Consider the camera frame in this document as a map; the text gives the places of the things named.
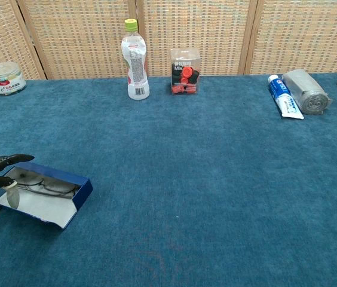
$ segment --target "table surface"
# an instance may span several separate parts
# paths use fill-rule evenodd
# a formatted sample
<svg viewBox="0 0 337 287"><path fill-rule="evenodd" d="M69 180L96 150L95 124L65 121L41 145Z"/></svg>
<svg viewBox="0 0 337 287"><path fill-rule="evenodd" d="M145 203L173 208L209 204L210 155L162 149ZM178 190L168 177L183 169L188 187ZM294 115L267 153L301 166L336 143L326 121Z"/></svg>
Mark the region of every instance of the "table surface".
<svg viewBox="0 0 337 287"><path fill-rule="evenodd" d="M126 79L0 97L0 155L87 176L67 229L0 213L0 286L337 286L337 74L323 115L281 118L268 76L127 96Z"/></svg>

